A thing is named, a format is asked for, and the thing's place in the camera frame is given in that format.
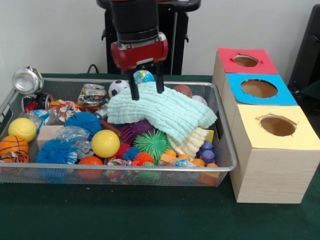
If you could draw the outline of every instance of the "purple bottle cap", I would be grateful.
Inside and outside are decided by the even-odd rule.
[[[206,150],[202,153],[201,159],[206,165],[212,164],[215,161],[215,154],[210,150]]]
[[[212,150],[213,144],[209,141],[204,141],[203,145],[200,147],[200,150],[203,152],[205,150]]]

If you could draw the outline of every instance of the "box hole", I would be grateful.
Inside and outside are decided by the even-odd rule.
[[[284,137],[292,135],[297,128],[297,125],[291,120],[277,115],[268,115],[260,118],[261,126],[269,133]]]
[[[247,56],[247,55],[241,55],[238,54],[237,56],[235,56],[233,58],[233,61],[242,66],[242,67],[246,67],[246,68],[252,68],[258,65],[259,61],[252,57],[252,56]]]
[[[249,79],[241,83],[241,89],[257,98],[266,99],[275,96],[278,93],[276,86],[260,79]]]

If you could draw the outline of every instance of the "black cable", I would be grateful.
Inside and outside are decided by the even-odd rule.
[[[97,66],[96,66],[95,64],[91,64],[90,67],[88,68],[88,71],[87,71],[86,73],[89,74],[90,71],[91,71],[91,69],[92,69],[92,67],[94,67],[95,72],[98,74],[98,73],[99,73],[99,70],[98,70],[98,68],[97,68]]]

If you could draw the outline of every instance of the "metal basket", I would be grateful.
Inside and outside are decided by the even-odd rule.
[[[77,101],[85,83],[103,85],[108,89],[113,80],[47,78],[42,92],[55,99]],[[109,184],[217,187],[229,171],[237,166],[237,155],[217,87],[207,82],[165,82],[165,86],[188,85],[194,95],[203,96],[218,116],[210,127],[214,130],[213,151],[217,168],[174,166],[110,166],[35,163],[36,140],[30,146],[30,163],[0,163],[0,182],[42,184]],[[8,126],[24,114],[23,95],[14,89],[0,106],[0,139],[8,135]]]

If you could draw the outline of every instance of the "football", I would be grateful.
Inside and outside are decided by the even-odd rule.
[[[121,90],[129,87],[129,83],[124,80],[115,80],[113,83],[111,83],[108,94],[109,97],[112,98],[115,95],[119,94]]]

